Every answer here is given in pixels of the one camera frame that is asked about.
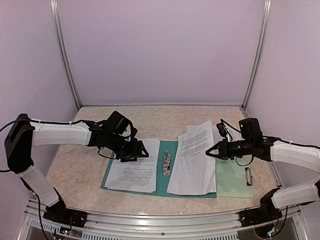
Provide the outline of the dark green folder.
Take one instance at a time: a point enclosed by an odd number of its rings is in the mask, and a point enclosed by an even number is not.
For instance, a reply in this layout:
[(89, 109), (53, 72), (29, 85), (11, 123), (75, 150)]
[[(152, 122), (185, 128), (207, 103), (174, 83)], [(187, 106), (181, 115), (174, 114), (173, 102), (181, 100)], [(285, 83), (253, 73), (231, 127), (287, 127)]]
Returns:
[(172, 157), (171, 166), (173, 166), (177, 148), (178, 148), (177, 141), (164, 141), (164, 140), (160, 141), (157, 172), (156, 172), (156, 185), (155, 185), (156, 188), (154, 192), (129, 191), (129, 190), (120, 190), (120, 189), (113, 189), (113, 191), (136, 194), (136, 195), (156, 196), (156, 197), (215, 199), (217, 197), (216, 192), (211, 192), (206, 195), (176, 195), (176, 194), (167, 193), (170, 177), (163, 175), (163, 169), (162, 167), (160, 167), (160, 164), (161, 165), (163, 164), (165, 150), (168, 150), (168, 153), (171, 154), (171, 157)]

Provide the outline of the printed paper sheet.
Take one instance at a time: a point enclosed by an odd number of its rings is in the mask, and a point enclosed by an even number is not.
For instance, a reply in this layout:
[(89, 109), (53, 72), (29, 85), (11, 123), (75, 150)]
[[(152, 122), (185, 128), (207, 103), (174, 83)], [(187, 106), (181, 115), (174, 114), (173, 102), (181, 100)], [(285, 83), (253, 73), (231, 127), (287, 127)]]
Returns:
[(102, 189), (148, 194), (156, 191), (160, 140), (145, 138), (142, 142), (149, 157), (123, 163), (110, 160), (101, 184)]

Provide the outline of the metal folder clip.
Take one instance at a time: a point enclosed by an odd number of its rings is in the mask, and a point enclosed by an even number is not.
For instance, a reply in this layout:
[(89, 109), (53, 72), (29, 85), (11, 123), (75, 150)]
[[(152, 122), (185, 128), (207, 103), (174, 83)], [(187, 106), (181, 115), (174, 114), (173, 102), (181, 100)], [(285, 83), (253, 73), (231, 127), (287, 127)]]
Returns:
[(172, 157), (169, 154), (169, 151), (166, 149), (164, 152), (164, 158), (163, 158), (163, 175), (169, 176), (171, 174), (171, 162)]

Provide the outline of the printed paper stack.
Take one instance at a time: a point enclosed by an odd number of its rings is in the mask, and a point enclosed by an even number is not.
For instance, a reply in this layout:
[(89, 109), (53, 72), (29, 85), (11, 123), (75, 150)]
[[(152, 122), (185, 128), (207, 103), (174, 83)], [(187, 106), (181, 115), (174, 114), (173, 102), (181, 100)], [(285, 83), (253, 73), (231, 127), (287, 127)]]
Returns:
[(214, 145), (210, 120), (190, 128), (178, 137), (167, 193), (204, 196), (216, 192), (216, 159), (206, 155)]

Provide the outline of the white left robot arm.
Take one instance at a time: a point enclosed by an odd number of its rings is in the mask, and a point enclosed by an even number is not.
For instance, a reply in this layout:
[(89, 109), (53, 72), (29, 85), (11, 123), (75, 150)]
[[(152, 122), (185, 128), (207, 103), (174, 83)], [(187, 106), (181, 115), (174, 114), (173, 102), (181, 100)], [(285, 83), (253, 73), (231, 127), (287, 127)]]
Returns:
[(5, 138), (4, 148), (9, 170), (19, 175), (61, 223), (70, 218), (70, 211), (63, 206), (59, 193), (35, 167), (31, 157), (33, 148), (48, 145), (107, 148), (122, 163), (149, 157), (143, 142), (135, 137), (138, 130), (118, 111), (98, 122), (83, 119), (74, 122), (44, 121), (22, 113), (8, 126), (11, 129)]

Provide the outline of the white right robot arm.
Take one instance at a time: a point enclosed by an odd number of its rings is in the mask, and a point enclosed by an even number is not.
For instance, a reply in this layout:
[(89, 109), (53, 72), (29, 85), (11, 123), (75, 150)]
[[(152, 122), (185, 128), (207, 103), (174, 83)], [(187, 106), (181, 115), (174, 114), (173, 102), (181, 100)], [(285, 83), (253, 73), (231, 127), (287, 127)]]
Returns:
[[(286, 163), (320, 172), (320, 148), (283, 140), (279, 137), (265, 136), (257, 118), (240, 120), (241, 140), (223, 139), (209, 148), (207, 156), (228, 160), (250, 155), (267, 162)], [(256, 218), (266, 222), (277, 209), (293, 205), (307, 205), (320, 200), (320, 179), (317, 177), (305, 183), (290, 187), (275, 188), (260, 199)]]

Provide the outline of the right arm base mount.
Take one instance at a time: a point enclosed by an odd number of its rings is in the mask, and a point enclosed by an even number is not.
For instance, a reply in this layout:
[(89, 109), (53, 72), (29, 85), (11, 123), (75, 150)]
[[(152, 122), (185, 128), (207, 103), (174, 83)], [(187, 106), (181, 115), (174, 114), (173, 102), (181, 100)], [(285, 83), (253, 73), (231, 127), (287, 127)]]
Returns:
[(239, 212), (239, 219), (242, 227), (259, 225), (276, 219), (280, 219), (283, 215), (279, 208), (276, 208), (272, 202), (272, 196), (280, 188), (274, 188), (266, 193), (260, 199), (260, 206), (256, 208), (245, 208)]

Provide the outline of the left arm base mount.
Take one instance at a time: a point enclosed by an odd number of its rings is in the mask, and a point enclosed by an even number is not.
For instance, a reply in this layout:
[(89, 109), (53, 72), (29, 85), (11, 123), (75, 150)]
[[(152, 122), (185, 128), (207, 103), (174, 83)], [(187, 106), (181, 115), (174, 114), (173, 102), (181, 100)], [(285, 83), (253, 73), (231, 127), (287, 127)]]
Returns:
[(67, 208), (62, 200), (53, 206), (47, 206), (43, 214), (46, 220), (78, 228), (84, 228), (87, 216), (85, 211)]

